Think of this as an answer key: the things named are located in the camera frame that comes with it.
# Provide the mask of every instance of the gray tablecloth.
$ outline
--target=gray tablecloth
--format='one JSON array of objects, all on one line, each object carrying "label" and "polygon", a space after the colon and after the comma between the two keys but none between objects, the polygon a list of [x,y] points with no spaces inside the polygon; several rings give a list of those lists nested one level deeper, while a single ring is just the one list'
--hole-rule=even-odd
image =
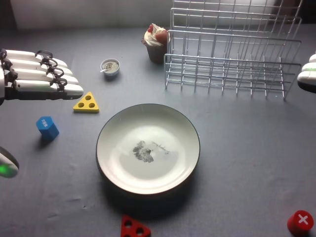
[{"label": "gray tablecloth", "polygon": [[[164,89],[162,66],[148,60],[146,29],[1,32],[0,47],[49,50],[65,61],[99,114],[74,114],[76,101],[5,101],[0,146],[20,162],[14,179],[0,179],[0,237],[118,237],[122,208],[152,229],[153,237],[289,237],[287,219],[299,209],[316,217],[316,95],[295,84],[287,102],[264,94],[179,85]],[[301,64],[316,49],[316,25],[297,39]],[[100,63],[121,62],[106,81]],[[111,197],[95,161],[98,134],[114,114],[141,103],[171,106],[195,125],[200,160],[173,204]],[[52,116],[60,134],[40,139],[36,121]]]}]

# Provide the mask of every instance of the cupcake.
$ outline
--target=cupcake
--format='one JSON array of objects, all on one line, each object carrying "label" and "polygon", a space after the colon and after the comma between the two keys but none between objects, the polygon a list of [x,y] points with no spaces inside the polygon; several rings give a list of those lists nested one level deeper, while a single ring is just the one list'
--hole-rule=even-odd
[{"label": "cupcake", "polygon": [[142,43],[146,46],[149,59],[153,63],[163,63],[167,53],[167,30],[155,24],[151,24],[146,31]]}]

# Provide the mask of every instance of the triangular toy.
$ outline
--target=triangular toy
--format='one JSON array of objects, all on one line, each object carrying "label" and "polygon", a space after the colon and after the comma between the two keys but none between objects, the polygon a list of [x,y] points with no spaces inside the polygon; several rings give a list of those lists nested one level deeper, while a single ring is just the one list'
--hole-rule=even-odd
[{"label": "triangular toy", "polygon": [[123,215],[120,237],[149,237],[150,235],[149,228],[129,216]]},{"label": "triangular toy", "polygon": [[91,92],[88,92],[75,106],[75,112],[82,113],[98,113],[99,107],[93,98]]}]

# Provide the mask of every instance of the green light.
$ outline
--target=green light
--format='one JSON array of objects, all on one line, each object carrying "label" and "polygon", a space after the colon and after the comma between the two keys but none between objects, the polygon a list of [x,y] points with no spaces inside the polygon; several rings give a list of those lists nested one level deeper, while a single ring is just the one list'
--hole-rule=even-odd
[{"label": "green light", "polygon": [[6,164],[0,165],[0,174],[7,175],[9,173],[11,173],[11,169],[8,165]]}]

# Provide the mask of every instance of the yellow triangle block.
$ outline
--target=yellow triangle block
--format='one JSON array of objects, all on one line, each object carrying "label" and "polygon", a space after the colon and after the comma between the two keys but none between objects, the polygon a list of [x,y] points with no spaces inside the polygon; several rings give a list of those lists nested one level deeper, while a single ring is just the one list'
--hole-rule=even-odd
[{"label": "yellow triangle block", "polygon": [[88,92],[75,106],[75,112],[82,113],[98,113],[99,107],[93,98],[91,92]]}]

